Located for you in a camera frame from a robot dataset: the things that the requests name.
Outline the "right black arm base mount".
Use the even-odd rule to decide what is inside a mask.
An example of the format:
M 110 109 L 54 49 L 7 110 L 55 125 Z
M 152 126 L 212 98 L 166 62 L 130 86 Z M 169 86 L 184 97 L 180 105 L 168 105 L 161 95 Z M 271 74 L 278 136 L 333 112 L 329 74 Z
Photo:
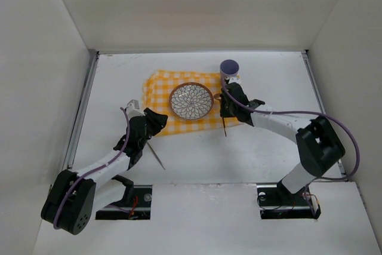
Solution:
M 309 187 L 296 194 L 278 188 L 277 184 L 257 185 L 257 205 L 263 220 L 313 219 L 321 216 L 321 205 Z

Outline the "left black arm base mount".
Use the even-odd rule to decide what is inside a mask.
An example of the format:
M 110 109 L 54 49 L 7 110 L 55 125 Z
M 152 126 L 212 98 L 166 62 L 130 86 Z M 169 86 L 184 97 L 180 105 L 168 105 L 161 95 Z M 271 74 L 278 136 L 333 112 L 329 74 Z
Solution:
M 96 220 L 149 220 L 152 186 L 135 185 L 121 175 L 96 189 L 91 217 Z

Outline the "copper coloured spoon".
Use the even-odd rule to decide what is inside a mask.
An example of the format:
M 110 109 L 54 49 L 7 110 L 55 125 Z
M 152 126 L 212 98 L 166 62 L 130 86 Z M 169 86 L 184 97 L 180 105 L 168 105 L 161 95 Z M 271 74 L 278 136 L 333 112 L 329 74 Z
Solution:
M 219 102 L 219 106 L 221 107 L 221 103 L 222 103 L 222 101 L 221 101 L 221 94 L 219 94 L 219 93 L 214 94 L 214 100 L 218 101 Z M 223 116 L 220 116 L 220 117 L 221 117 L 221 120 L 222 120 L 222 123 L 223 123 L 224 136 L 227 137 L 225 120 L 224 120 Z

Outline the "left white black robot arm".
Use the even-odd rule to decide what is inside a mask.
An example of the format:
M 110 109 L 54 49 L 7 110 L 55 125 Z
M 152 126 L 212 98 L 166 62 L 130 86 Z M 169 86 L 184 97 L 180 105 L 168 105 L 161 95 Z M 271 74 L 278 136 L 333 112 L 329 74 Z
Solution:
M 61 171 L 41 210 L 41 219 L 72 235 L 84 230 L 93 213 L 118 201 L 129 203 L 133 181 L 122 176 L 138 163 L 147 142 L 166 126 L 168 116 L 134 102 L 122 109 L 125 134 L 104 158 L 77 171 Z

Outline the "yellow white checkered napkin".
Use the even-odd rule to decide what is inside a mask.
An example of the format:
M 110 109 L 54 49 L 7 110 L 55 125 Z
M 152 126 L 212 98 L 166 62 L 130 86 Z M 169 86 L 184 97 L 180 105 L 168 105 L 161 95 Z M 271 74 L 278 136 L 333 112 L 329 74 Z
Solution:
M 219 73 L 157 70 L 144 81 L 143 106 L 157 113 L 168 115 L 166 127 L 159 133 L 160 136 L 234 127 L 241 124 L 235 118 L 222 120 L 219 102 L 215 102 L 211 112 L 199 120 L 188 121 L 176 116 L 170 109 L 169 97 L 175 87 L 186 82 L 202 84 L 212 94 L 220 91 Z

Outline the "silver metal fork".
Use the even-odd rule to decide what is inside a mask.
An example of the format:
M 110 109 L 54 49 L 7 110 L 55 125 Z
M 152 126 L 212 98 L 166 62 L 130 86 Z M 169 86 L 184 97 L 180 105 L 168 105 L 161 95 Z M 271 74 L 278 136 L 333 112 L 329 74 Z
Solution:
M 150 143 L 147 143 L 149 149 L 151 150 L 151 152 L 153 153 L 153 156 L 156 158 L 156 160 L 158 161 L 158 163 L 160 164 L 160 166 L 166 170 L 165 166 L 163 165 L 161 159 L 158 157 L 158 154 L 155 152 L 154 148 L 152 147 L 152 145 Z

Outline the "floral patterned ceramic plate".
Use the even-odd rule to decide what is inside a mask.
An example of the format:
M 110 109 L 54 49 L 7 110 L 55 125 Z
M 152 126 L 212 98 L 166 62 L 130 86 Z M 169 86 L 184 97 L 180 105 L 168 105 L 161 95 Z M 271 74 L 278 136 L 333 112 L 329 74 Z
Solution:
M 171 111 L 177 117 L 196 121 L 211 112 L 214 98 L 206 86 L 196 82 L 185 82 L 172 90 L 169 104 Z

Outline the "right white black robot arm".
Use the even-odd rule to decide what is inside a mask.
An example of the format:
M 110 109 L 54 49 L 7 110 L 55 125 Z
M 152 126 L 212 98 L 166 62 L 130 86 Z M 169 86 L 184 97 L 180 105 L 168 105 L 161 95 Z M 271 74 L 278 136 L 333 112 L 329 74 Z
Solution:
M 277 183 L 282 197 L 300 193 L 322 177 L 346 151 L 328 119 L 320 113 L 307 119 L 278 112 L 261 100 L 249 101 L 237 78 L 221 81 L 224 116 L 235 117 L 252 127 L 276 133 L 297 145 L 300 162 Z

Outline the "lilac plastic cup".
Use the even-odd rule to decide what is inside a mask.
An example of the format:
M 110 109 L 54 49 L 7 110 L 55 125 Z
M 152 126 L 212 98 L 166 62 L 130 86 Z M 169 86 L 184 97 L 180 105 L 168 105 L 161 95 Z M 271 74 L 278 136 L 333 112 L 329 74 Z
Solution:
M 220 78 L 236 77 L 239 72 L 239 64 L 232 60 L 227 59 L 220 63 Z

